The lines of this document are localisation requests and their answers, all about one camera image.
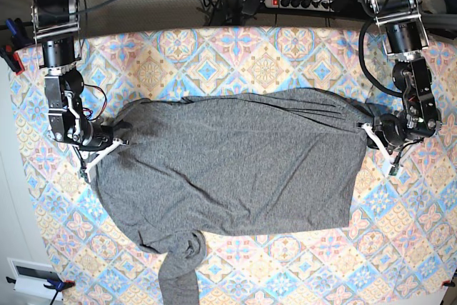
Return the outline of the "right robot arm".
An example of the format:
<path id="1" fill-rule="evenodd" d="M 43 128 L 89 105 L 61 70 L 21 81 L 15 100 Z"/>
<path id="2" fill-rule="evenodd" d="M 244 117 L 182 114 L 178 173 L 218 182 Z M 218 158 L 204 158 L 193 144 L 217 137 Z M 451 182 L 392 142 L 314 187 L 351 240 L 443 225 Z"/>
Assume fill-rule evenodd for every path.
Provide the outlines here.
<path id="1" fill-rule="evenodd" d="M 32 0 L 34 40 L 42 49 L 46 71 L 48 136 L 72 146 L 79 160 L 79 174 L 86 183 L 96 177 L 96 165 L 129 142 L 114 136 L 114 127 L 102 119 L 89 119 L 81 94 L 86 86 L 76 69 L 74 37 L 80 31 L 79 0 Z"/>

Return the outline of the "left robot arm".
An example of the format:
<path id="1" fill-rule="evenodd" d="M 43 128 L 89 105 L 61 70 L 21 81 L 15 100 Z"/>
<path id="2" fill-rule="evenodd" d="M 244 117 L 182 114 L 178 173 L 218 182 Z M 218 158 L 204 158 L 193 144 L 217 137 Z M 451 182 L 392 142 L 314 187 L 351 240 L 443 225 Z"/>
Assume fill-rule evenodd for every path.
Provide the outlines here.
<path id="1" fill-rule="evenodd" d="M 392 79 L 395 89 L 382 85 L 368 70 L 364 51 L 358 53 L 359 63 L 366 78 L 381 92 L 401 100 L 403 108 L 396 114 L 376 116 L 372 123 L 363 124 L 368 145 L 377 148 L 385 158 L 384 173 L 395 176 L 402 167 L 404 149 L 432 137 L 441 128 L 441 113 L 436 106 L 431 83 L 431 71 L 422 51 L 429 40 L 419 10 L 419 0 L 361 0 L 370 12 L 363 25 L 358 44 L 370 25 L 385 34 L 383 50 L 394 59 Z"/>

